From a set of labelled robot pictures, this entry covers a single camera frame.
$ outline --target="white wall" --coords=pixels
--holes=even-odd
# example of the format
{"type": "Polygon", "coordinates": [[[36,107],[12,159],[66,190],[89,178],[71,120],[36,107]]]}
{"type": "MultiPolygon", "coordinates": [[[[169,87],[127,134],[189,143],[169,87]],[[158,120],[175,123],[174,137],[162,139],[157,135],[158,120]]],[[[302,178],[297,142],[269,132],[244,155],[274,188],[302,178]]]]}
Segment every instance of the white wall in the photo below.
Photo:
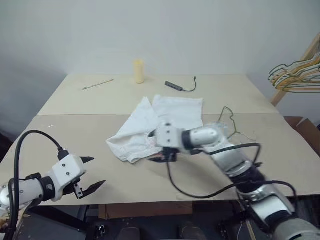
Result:
{"type": "MultiPolygon", "coordinates": [[[[17,136],[68,73],[248,74],[299,59],[320,32],[318,0],[0,0],[0,130],[17,136]]],[[[320,95],[284,115],[320,120],[320,95]]]]}

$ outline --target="beige tabletop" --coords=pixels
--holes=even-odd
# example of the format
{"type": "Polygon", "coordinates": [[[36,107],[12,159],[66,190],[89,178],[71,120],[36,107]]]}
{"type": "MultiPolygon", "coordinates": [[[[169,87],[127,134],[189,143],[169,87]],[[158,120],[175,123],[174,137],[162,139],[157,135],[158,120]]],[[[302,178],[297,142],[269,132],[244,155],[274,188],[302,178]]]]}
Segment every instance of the beige tabletop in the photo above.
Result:
{"type": "Polygon", "coordinates": [[[143,96],[203,98],[203,114],[219,114],[224,106],[237,114],[266,114],[278,111],[245,75],[199,75],[193,92],[179,92],[169,81],[186,90],[194,87],[193,75],[158,75],[136,84],[130,75],[68,75],[38,115],[130,115],[143,96]],[[95,86],[86,90],[84,87],[95,86]]]}

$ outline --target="black cable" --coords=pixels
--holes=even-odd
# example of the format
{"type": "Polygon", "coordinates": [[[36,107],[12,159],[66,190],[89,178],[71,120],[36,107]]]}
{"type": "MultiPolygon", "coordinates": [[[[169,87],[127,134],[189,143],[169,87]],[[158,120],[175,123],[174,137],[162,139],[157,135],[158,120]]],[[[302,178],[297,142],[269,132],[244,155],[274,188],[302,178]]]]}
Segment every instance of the black cable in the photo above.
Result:
{"type": "Polygon", "coordinates": [[[19,203],[20,203],[20,194],[19,194],[19,158],[20,158],[20,152],[21,152],[21,147],[24,139],[30,135],[30,134],[40,134],[48,139],[50,139],[58,148],[58,151],[63,150],[63,148],[60,146],[60,144],[50,135],[46,134],[43,131],[39,130],[30,130],[26,131],[24,134],[21,135],[20,139],[18,140],[16,144],[16,149],[15,149],[15,155],[14,155],[14,172],[13,172],[13,185],[14,185],[14,194],[13,197],[13,189],[12,189],[12,184],[9,184],[9,198],[14,199],[13,205],[12,202],[10,201],[10,222],[9,222],[9,232],[6,233],[5,239],[6,240],[11,240],[14,236],[14,233],[16,231],[17,227],[17,222],[18,222],[18,216],[19,216],[19,203]]]}
{"type": "Polygon", "coordinates": [[[184,91],[184,92],[193,92],[194,90],[196,90],[196,88],[197,88],[196,77],[194,77],[193,80],[194,80],[194,88],[192,90],[184,90],[184,89],[182,89],[182,91],[184,91]]]}
{"type": "MultiPolygon", "coordinates": [[[[255,154],[255,157],[254,157],[254,160],[253,160],[253,164],[254,165],[257,165],[258,163],[257,160],[258,160],[258,157],[260,155],[260,152],[261,152],[261,144],[259,143],[246,143],[246,144],[241,144],[241,145],[237,145],[237,146],[231,146],[231,147],[225,147],[225,148],[222,148],[222,149],[219,149],[217,151],[213,151],[213,152],[206,152],[205,150],[200,150],[201,152],[207,154],[207,155],[215,155],[215,154],[219,154],[219,153],[223,153],[223,152],[226,152],[226,151],[230,151],[230,150],[236,150],[236,149],[241,149],[241,148],[249,148],[249,147],[257,147],[257,151],[256,151],[256,154],[255,154]]],[[[250,182],[237,182],[237,183],[233,183],[233,184],[230,184],[222,189],[220,189],[219,191],[216,191],[212,194],[209,194],[209,195],[205,195],[205,196],[198,196],[198,195],[193,195],[193,194],[189,194],[183,190],[181,190],[174,182],[173,178],[172,178],[172,174],[171,174],[171,169],[170,169],[170,158],[167,158],[167,161],[166,161],[166,167],[167,167],[167,171],[168,171],[168,176],[169,176],[169,179],[170,179],[170,182],[171,184],[174,186],[174,188],[176,190],[178,190],[180,193],[188,196],[188,197],[191,197],[191,198],[195,198],[195,199],[209,199],[209,198],[213,198],[223,192],[225,192],[226,190],[229,190],[233,187],[237,187],[237,186],[240,186],[240,185],[244,185],[244,184],[279,184],[279,185],[285,185],[289,188],[291,188],[292,192],[293,192],[293,196],[294,196],[294,202],[295,202],[295,213],[297,214],[298,213],[298,196],[297,196],[297,191],[296,189],[288,182],[285,182],[285,181],[278,181],[278,180],[264,180],[264,181],[250,181],[250,182]]]]}
{"type": "Polygon", "coordinates": [[[166,167],[167,167],[167,170],[168,170],[168,176],[169,176],[169,179],[170,179],[170,182],[171,184],[174,186],[174,188],[176,190],[178,190],[180,193],[188,196],[188,197],[191,197],[191,198],[195,198],[195,199],[210,199],[210,198],[213,198],[231,188],[234,188],[234,187],[237,187],[237,186],[240,186],[240,185],[244,185],[244,184],[279,184],[279,185],[285,185],[289,188],[291,188],[292,190],[292,193],[293,193],[293,196],[294,196],[294,201],[295,201],[295,212],[297,213],[298,212],[298,196],[297,196],[297,191],[296,189],[294,188],[294,186],[292,186],[290,183],[288,182],[285,182],[285,181],[278,181],[278,180],[264,180],[264,181],[250,181],[250,182],[246,182],[246,181],[243,181],[243,182],[237,182],[237,183],[232,183],[222,189],[220,189],[219,191],[216,191],[212,194],[209,194],[209,195],[204,195],[204,196],[198,196],[198,195],[193,195],[193,194],[190,194],[190,193],[187,193],[183,190],[181,190],[181,188],[179,188],[173,178],[172,178],[172,174],[171,174],[171,169],[170,169],[170,164],[169,162],[167,161],[166,162],[166,167]]]}
{"type": "Polygon", "coordinates": [[[260,155],[261,148],[262,148],[261,144],[256,143],[256,142],[240,144],[240,145],[230,146],[230,147],[225,147],[225,148],[219,149],[217,151],[213,151],[213,152],[206,152],[203,149],[201,151],[203,153],[207,154],[207,155],[215,155],[215,154],[223,153],[223,152],[230,151],[230,150],[249,148],[249,147],[257,147],[257,151],[256,151],[255,157],[253,159],[253,164],[255,164],[257,162],[257,160],[258,160],[258,157],[260,155]]]}

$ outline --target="floor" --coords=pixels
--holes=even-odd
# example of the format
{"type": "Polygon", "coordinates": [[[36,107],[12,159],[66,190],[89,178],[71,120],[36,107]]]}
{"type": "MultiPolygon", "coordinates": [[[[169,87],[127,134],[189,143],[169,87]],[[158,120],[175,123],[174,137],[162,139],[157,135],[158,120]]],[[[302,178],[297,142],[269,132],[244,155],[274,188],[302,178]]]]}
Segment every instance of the floor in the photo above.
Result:
{"type": "MultiPolygon", "coordinates": [[[[312,222],[319,227],[319,208],[315,209],[313,202],[319,203],[319,197],[305,197],[300,199],[300,217],[312,222]]],[[[57,206],[57,209],[79,218],[79,206],[57,206]]],[[[120,230],[127,226],[140,228],[142,240],[169,240],[178,237],[178,227],[183,221],[193,222],[202,229],[208,240],[223,240],[217,229],[218,223],[233,216],[235,203],[230,201],[197,202],[193,205],[192,215],[170,215],[152,217],[118,218],[105,221],[107,234],[104,240],[116,240],[120,230]]],[[[86,212],[85,220],[92,222],[98,219],[98,206],[90,206],[86,212]]],[[[228,230],[232,235],[231,240],[237,239],[240,225],[228,230]]],[[[261,232],[255,224],[252,224],[256,239],[267,240],[267,235],[261,232]]],[[[84,240],[85,233],[66,227],[38,215],[25,217],[18,240],[84,240]]],[[[243,225],[239,233],[239,240],[250,239],[246,225],[243,225]]]]}

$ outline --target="cardboard box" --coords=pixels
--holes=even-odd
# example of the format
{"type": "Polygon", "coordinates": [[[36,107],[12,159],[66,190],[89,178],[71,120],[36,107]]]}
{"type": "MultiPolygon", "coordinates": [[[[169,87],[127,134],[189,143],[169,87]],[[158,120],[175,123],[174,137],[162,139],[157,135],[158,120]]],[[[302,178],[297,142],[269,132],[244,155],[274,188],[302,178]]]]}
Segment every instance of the cardboard box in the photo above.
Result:
{"type": "Polygon", "coordinates": [[[165,215],[191,215],[192,201],[100,204],[99,218],[119,219],[165,215]]]}
{"type": "Polygon", "coordinates": [[[320,130],[309,120],[299,116],[285,116],[286,122],[296,130],[320,156],[320,130]]]}

